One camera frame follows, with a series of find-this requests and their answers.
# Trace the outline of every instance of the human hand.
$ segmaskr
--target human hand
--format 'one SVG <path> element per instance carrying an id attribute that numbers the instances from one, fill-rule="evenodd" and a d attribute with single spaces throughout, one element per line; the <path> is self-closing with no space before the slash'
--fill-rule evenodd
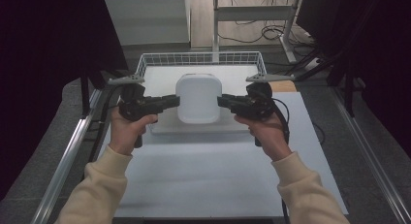
<path id="1" fill-rule="evenodd" d="M 261 142 L 264 153 L 272 161 L 278 161 L 292 153 L 285 142 L 281 121 L 275 113 L 265 120 L 252 120 L 238 115 L 235 120 L 248 125 L 250 134 Z"/>
<path id="2" fill-rule="evenodd" d="M 138 121 L 130 121 L 121 116 L 119 107 L 111 112 L 111 141 L 109 147 L 119 154 L 130 155 L 139 135 L 145 133 L 145 125 L 156 122 L 158 116 L 150 114 Z"/>

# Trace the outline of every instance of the beige sleeve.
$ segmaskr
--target beige sleeve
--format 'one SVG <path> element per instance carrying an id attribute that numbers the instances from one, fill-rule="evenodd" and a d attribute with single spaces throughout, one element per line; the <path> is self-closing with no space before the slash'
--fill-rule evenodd
<path id="1" fill-rule="evenodd" d="M 132 156 L 108 146 L 85 166 L 85 179 L 73 190 L 55 223 L 111 223 L 127 185 L 125 170 Z"/>
<path id="2" fill-rule="evenodd" d="M 349 223 L 335 197 L 322 186 L 318 173 L 305 167 L 296 152 L 271 164 L 280 178 L 278 192 L 292 224 Z"/>

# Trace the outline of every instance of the metal wire rack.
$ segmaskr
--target metal wire rack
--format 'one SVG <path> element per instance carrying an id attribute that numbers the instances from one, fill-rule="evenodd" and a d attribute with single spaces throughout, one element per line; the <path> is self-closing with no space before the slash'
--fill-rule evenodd
<path id="1" fill-rule="evenodd" d="M 266 74 L 263 56 L 258 51 L 243 52 L 179 52 L 145 53 L 136 74 L 144 77 L 148 66 L 256 65 L 259 74 Z"/>

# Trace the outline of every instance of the metal rail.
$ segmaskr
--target metal rail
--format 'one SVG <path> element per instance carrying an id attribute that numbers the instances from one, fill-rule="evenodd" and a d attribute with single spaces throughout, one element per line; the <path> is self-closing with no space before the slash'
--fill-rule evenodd
<path id="1" fill-rule="evenodd" d="M 97 102 L 100 98 L 102 91 L 94 90 L 90 97 L 90 113 L 85 119 L 81 119 L 76 127 L 76 130 L 70 139 L 66 151 L 60 163 L 55 170 L 54 176 L 51 179 L 50 184 L 43 196 L 42 201 L 37 208 L 37 211 L 30 222 L 31 224 L 46 224 L 48 218 L 54 208 L 55 202 L 58 198 L 58 194 L 66 181 L 67 175 L 73 165 L 76 155 L 79 151 L 79 146 L 81 145 L 82 139 L 87 131 L 87 128 L 93 118 Z"/>
<path id="2" fill-rule="evenodd" d="M 368 140 L 363 134 L 363 131 L 358 125 L 356 119 L 354 117 L 351 117 L 350 113 L 348 113 L 345 110 L 344 105 L 342 103 L 343 98 L 337 91 L 337 88 L 334 88 L 333 92 L 334 101 L 337 104 L 339 110 L 341 111 L 341 114 L 344 120 L 346 121 L 351 133 L 353 134 L 354 139 L 357 142 L 357 145 L 359 146 L 366 163 L 368 164 L 368 167 L 371 169 L 375 179 L 377 180 L 378 185 L 380 186 L 391 209 L 393 210 L 394 215 L 398 220 L 398 223 L 411 223 L 411 216 L 410 212 L 408 211 L 408 208 L 405 206 L 405 203 L 399 195 L 398 191 L 396 190 L 393 182 L 388 177 L 383 166 L 381 165 L 380 161 L 378 160 L 377 156 L 372 150 L 371 145 L 369 144 Z"/>

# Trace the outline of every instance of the wall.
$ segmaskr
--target wall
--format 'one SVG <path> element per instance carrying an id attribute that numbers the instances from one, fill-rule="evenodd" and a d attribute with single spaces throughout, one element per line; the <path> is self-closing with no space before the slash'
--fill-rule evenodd
<path id="1" fill-rule="evenodd" d="M 120 44 L 188 43 L 184 0 L 106 0 Z"/>

